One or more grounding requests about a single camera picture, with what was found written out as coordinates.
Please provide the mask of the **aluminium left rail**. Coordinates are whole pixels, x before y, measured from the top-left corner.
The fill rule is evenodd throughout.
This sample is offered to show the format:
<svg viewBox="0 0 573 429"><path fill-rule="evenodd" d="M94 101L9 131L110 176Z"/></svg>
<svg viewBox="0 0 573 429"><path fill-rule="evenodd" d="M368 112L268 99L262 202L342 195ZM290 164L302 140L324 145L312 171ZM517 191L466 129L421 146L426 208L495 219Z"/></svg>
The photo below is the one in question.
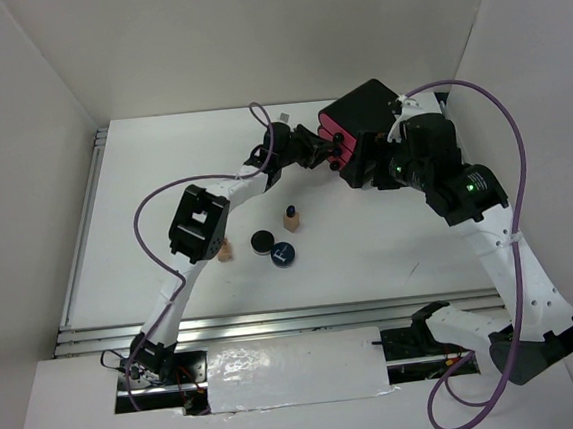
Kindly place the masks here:
<svg viewBox="0 0 573 429"><path fill-rule="evenodd" d="M66 295L64 298L63 307L61 310L61 321L59 330L69 329L71 318L73 316L75 296L77 294L78 285L80 283L81 268L83 265L84 254L86 251L86 243L88 239L88 231L90 222L92 220L93 207L95 203L95 196L97 193L97 186L99 182L99 175L102 167L102 159L104 157L104 150L107 144L109 128L99 128L93 138L92 157L90 160L90 168L88 179L85 187L85 194L83 197L83 204L81 208L81 216L79 227L77 230L77 239L75 242L75 250L73 253L73 260L70 267L68 284L66 288Z"/></svg>

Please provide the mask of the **pink top drawer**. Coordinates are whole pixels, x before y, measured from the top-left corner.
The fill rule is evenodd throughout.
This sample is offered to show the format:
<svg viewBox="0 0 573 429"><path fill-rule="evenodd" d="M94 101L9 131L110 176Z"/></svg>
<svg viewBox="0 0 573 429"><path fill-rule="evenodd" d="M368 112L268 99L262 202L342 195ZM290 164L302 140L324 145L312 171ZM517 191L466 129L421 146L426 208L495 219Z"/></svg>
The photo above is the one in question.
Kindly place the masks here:
<svg viewBox="0 0 573 429"><path fill-rule="evenodd" d="M331 140L338 144L348 141L348 133L331 117L324 113L320 113L318 115L318 122L319 126L317 133L321 138Z"/></svg>

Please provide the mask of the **blue lid F powder jar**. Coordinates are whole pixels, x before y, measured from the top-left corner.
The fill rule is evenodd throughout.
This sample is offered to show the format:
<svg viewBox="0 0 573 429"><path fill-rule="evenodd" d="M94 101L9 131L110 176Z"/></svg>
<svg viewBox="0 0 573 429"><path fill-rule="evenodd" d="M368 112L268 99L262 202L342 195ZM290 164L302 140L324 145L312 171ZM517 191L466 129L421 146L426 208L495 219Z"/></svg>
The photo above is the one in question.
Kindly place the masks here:
<svg viewBox="0 0 573 429"><path fill-rule="evenodd" d="M270 252L270 259L276 268L289 268L296 258L296 249L291 243L277 242Z"/></svg>

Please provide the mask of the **aluminium rail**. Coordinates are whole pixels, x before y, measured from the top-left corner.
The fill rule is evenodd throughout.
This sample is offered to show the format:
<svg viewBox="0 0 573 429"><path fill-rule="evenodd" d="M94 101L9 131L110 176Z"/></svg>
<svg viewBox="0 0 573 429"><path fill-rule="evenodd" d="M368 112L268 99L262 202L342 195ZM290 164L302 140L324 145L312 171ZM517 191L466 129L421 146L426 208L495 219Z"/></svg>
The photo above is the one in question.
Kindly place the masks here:
<svg viewBox="0 0 573 429"><path fill-rule="evenodd" d="M504 308L498 292L485 288L460 293L416 295L325 307L188 319L181 321L177 341L180 346L194 346L227 340L325 331L338 327L398 324L409 320L415 312L429 303L440 301L471 312ZM139 328L135 325L62 330L57 337L54 356L75 357L109 349L120 352L129 348L138 332Z"/></svg>
<svg viewBox="0 0 573 429"><path fill-rule="evenodd" d="M88 231L90 222L92 220L93 207L95 203L95 196L97 193L97 186L99 182L99 175L102 167L102 159L104 157L104 150L107 144L109 128L99 128L93 138L92 157L90 160L90 168L88 179L85 187L85 194L83 197L83 204L81 208L81 216L79 227L77 230L77 239L75 242L75 250L73 253L73 260L70 267L68 284L66 288L66 295L64 298L63 307L61 310L61 321L59 330L69 329L71 318L73 316L75 296L77 294L78 285L80 283L81 268L83 265L84 254L86 251L86 243L88 239Z"/></svg>

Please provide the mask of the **white foil-taped board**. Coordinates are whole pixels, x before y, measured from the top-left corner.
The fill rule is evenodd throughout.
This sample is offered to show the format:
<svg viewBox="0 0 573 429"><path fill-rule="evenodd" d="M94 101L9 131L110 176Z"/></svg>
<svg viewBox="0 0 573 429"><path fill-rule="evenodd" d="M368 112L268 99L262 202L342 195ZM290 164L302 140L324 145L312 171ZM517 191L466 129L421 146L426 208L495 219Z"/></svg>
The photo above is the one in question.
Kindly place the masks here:
<svg viewBox="0 0 573 429"><path fill-rule="evenodd" d="M376 327L214 346L210 411L238 413L375 398L392 391Z"/></svg>

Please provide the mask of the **black lid powder jar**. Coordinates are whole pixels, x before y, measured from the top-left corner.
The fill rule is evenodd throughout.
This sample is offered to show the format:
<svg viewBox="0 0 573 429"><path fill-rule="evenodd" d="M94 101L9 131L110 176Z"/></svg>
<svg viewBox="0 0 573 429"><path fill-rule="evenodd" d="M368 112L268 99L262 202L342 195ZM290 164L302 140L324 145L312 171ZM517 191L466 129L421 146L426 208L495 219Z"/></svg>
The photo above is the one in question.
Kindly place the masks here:
<svg viewBox="0 0 573 429"><path fill-rule="evenodd" d="M272 251L275 245L275 238L268 230L259 230L253 233L250 238L250 245L254 253L265 256Z"/></svg>

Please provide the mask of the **square foundation bottle black cap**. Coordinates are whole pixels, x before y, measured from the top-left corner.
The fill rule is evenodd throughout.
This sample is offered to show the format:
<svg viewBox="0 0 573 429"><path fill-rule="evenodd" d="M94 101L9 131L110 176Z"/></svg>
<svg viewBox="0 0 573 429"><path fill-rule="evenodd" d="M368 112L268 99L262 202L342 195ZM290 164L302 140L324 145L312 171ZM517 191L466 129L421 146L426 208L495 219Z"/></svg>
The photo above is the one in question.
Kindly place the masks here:
<svg viewBox="0 0 573 429"><path fill-rule="evenodd" d="M291 233L298 230L300 226L300 214L294 205L288 205L286 207L283 214L283 226Z"/></svg>

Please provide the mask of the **BB foundation pump bottle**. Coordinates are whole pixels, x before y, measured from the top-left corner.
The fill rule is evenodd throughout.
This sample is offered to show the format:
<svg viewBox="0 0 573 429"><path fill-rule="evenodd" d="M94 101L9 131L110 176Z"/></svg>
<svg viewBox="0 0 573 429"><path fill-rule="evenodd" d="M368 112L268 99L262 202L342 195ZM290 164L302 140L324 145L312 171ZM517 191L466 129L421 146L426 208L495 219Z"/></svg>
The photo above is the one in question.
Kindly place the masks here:
<svg viewBox="0 0 573 429"><path fill-rule="evenodd" d="M233 260L232 246L229 240L226 238L223 239L223 243L218 250L217 260L219 262L230 262Z"/></svg>

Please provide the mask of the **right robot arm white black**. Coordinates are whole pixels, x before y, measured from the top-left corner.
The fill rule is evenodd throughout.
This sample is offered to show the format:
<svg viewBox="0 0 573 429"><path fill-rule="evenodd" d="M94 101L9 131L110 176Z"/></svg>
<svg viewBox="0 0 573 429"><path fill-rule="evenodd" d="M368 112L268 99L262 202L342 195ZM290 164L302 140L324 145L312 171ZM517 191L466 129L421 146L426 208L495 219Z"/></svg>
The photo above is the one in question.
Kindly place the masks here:
<svg viewBox="0 0 573 429"><path fill-rule="evenodd" d="M390 352L436 353L443 345L489 355L499 372L522 386L573 353L573 306L549 280L519 231L518 205L509 202L495 174L462 159L454 124L441 114L400 121L398 139L361 133L350 167L370 172L379 190L415 188L439 217L472 247L511 314L509 321L433 302L414 313L409 335L385 338Z"/></svg>

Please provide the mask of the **aluminium front rail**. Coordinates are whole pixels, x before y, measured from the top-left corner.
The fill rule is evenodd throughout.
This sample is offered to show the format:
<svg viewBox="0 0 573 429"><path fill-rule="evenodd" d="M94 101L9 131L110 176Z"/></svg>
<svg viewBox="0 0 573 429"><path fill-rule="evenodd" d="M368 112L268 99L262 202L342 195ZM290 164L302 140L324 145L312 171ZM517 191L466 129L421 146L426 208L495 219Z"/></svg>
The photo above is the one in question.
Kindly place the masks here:
<svg viewBox="0 0 573 429"><path fill-rule="evenodd" d="M398 324L409 320L415 312L429 303L440 301L471 312L504 308L498 292L485 288L460 293L416 295L325 307L188 319L181 321L177 341L180 346L194 346L227 340L325 331L338 327ZM109 349L120 352L129 348L138 332L139 328L135 325L62 330L57 337L54 356L75 357Z"/></svg>

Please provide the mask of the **black drawer organizer case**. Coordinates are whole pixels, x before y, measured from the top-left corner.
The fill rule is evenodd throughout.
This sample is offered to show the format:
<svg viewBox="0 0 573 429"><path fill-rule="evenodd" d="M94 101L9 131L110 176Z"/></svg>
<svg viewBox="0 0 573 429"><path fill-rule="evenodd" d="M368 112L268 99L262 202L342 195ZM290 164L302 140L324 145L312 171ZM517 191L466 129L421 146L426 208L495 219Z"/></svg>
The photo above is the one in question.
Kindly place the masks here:
<svg viewBox="0 0 573 429"><path fill-rule="evenodd" d="M379 80L372 78L348 94L340 97L318 113L324 113L335 120L348 133L345 142L353 152L360 132L386 134L391 130L395 118L395 103L398 95ZM344 169L338 175L345 180Z"/></svg>

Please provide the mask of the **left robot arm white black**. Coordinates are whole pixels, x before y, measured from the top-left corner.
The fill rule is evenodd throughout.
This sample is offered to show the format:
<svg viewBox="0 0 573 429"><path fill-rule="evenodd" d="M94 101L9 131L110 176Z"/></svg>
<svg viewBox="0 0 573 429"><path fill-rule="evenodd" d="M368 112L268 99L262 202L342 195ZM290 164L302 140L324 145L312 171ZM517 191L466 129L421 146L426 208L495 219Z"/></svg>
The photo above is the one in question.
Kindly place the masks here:
<svg viewBox="0 0 573 429"><path fill-rule="evenodd" d="M282 169L298 164L314 169L326 161L340 139L325 139L298 125L272 122L263 142L256 146L235 174L193 176L170 182L149 193L134 216L133 232L139 246L157 266L168 273L151 317L130 345L125 363L125 382L138 371L154 385L166 384L174 376L173 357L180 321L194 283L211 259L218 256L226 236L230 212L252 197L260 196L279 181ZM172 261L159 259L144 242L139 229L143 208L154 197L184 183L187 187L175 211L168 240Z"/></svg>

